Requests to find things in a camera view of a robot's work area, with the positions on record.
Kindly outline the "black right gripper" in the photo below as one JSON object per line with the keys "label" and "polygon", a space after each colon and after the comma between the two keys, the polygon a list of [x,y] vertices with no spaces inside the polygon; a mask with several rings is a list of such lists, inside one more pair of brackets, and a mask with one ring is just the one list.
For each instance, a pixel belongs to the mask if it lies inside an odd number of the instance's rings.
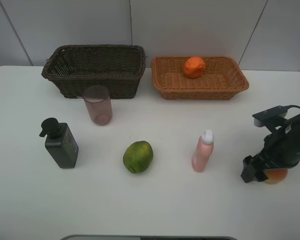
{"label": "black right gripper", "polygon": [[265,170],[289,169],[300,162],[300,113],[265,126],[270,135],[262,150],[243,160],[241,178],[245,183],[268,180]]}

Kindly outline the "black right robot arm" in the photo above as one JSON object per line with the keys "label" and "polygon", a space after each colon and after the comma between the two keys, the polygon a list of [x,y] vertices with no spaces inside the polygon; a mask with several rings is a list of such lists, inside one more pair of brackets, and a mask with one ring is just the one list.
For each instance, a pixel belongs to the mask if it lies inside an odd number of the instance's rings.
{"label": "black right robot arm", "polygon": [[254,125],[266,127],[262,150],[243,159],[241,178],[245,183],[264,182],[268,170],[287,170],[300,162],[300,106],[278,105],[255,113]]}

